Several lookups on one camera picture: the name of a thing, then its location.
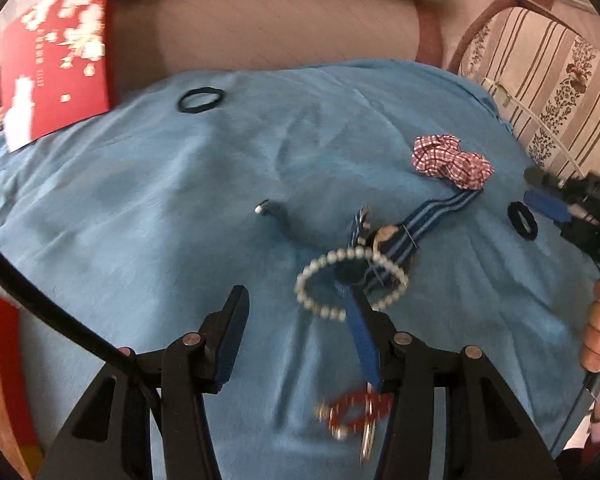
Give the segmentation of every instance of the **pillow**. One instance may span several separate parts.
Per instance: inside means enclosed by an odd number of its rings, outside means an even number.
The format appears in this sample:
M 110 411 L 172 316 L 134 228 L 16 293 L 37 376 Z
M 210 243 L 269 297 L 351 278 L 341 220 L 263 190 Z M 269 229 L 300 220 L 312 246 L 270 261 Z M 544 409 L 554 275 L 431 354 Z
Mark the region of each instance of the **pillow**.
M 116 0 L 112 31 L 122 94 L 189 70 L 442 63 L 438 16 L 422 0 Z
M 600 51 L 584 38 L 531 10 L 503 10 L 476 34 L 459 75 L 491 92 L 542 168 L 569 177 L 573 161 L 600 174 Z

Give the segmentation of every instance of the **blue gripper pad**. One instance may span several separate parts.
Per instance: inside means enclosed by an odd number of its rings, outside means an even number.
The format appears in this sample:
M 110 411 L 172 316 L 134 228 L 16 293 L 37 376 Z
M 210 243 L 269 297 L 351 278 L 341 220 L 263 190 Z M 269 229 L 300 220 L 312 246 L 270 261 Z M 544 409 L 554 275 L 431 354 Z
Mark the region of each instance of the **blue gripper pad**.
M 347 326 L 356 345 L 358 360 L 362 366 L 365 381 L 370 383 L 375 391 L 379 392 L 382 387 L 380 352 L 366 325 L 362 310 L 353 297 L 350 286 L 346 287 L 344 294 L 344 309 L 347 313 Z
M 221 388 L 234 370 L 235 359 L 240 349 L 242 334 L 249 317 L 249 293 L 241 285 L 236 285 L 226 300 L 224 308 L 218 313 L 216 330 L 220 332 L 216 349 L 215 382 Z
M 567 205 L 559 198 L 531 189 L 525 191 L 522 200 L 529 209 L 546 216 L 554 222 L 565 223 L 571 221 L 571 213 L 569 213 Z

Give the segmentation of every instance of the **keychain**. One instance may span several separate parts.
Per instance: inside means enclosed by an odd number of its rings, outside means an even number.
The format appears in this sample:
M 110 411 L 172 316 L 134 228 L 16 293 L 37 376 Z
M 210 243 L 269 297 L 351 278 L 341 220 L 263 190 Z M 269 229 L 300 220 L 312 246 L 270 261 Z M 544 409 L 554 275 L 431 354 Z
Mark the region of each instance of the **keychain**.
M 371 457 L 371 449 L 376 436 L 376 422 L 387 416 L 394 401 L 393 394 L 378 394 L 371 384 L 366 384 L 366 390 L 344 394 L 329 404 L 321 402 L 315 408 L 318 420 L 326 420 L 327 427 L 337 440 L 344 440 L 350 434 L 362 433 L 360 463 L 367 462 Z M 350 422 L 342 419 L 354 406 L 364 406 L 365 413 Z

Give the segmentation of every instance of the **black cable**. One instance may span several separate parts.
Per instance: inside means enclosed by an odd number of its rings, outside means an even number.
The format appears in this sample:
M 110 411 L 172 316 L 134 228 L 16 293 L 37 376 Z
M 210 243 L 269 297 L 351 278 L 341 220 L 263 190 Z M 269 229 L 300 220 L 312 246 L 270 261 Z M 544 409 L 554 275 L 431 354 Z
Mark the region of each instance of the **black cable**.
M 57 306 L 11 265 L 1 252 L 0 286 L 40 321 L 87 352 L 111 364 L 123 374 L 135 379 L 140 384 L 148 405 L 154 413 L 156 424 L 160 428 L 160 397 L 157 390 L 148 384 L 147 378 L 136 361 L 124 355 L 111 343 Z

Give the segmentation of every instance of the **metal screw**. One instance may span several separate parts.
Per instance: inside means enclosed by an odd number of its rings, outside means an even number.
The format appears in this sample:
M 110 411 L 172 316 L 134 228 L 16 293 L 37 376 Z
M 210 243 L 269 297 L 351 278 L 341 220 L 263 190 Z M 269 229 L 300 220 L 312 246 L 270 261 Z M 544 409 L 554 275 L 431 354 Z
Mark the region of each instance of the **metal screw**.
M 480 359 L 482 357 L 482 350 L 477 346 L 470 345 L 464 349 L 464 353 L 469 359 Z
M 410 345 L 413 341 L 411 334 L 407 332 L 396 332 L 394 335 L 394 341 L 398 345 Z
M 189 332 L 185 334 L 182 338 L 182 342 L 186 346 L 195 346 L 202 341 L 202 336 L 198 332 Z
M 269 203 L 269 199 L 263 200 L 256 206 L 256 215 L 261 215 L 266 211 L 267 203 Z

